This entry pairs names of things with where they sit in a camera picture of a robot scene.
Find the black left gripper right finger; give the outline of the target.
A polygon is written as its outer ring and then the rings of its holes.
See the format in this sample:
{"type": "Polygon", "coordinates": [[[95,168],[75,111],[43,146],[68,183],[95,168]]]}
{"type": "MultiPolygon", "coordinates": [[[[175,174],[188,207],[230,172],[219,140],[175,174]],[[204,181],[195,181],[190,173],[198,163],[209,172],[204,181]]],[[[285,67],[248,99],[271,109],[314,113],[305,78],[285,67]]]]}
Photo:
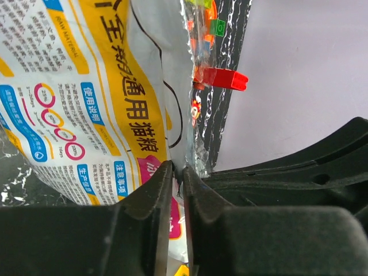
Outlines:
{"type": "Polygon", "coordinates": [[[237,207],[183,171],[190,275],[366,275],[367,235],[332,206],[237,207]]]}

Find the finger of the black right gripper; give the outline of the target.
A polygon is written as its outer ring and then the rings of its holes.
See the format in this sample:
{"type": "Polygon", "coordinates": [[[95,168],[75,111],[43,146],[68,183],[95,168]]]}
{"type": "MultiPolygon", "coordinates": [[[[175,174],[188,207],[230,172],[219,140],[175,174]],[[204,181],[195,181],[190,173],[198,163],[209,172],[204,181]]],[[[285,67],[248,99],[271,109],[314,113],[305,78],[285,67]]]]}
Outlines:
{"type": "Polygon", "coordinates": [[[367,224],[367,120],[353,118],[296,153],[204,182],[236,206],[338,206],[367,224]]]}

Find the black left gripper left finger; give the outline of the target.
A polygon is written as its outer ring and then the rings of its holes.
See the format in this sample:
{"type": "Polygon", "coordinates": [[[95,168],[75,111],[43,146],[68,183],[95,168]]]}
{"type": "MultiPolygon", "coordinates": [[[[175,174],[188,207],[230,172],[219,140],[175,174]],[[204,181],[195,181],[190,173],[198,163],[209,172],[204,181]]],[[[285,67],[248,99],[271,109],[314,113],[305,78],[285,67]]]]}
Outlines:
{"type": "Polygon", "coordinates": [[[172,171],[113,205],[1,208],[1,274],[165,275],[172,171]]]}

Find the cat food bag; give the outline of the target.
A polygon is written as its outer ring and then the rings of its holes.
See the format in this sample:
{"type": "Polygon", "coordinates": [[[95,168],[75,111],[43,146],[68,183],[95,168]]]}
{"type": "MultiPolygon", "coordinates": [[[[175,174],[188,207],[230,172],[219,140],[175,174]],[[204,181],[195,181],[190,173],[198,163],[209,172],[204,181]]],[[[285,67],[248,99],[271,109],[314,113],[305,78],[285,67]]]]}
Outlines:
{"type": "Polygon", "coordinates": [[[186,1],[2,1],[1,127],[40,180],[110,205],[165,161],[176,169],[168,253],[188,262],[181,169],[208,173],[191,124],[196,68],[186,1]]]}

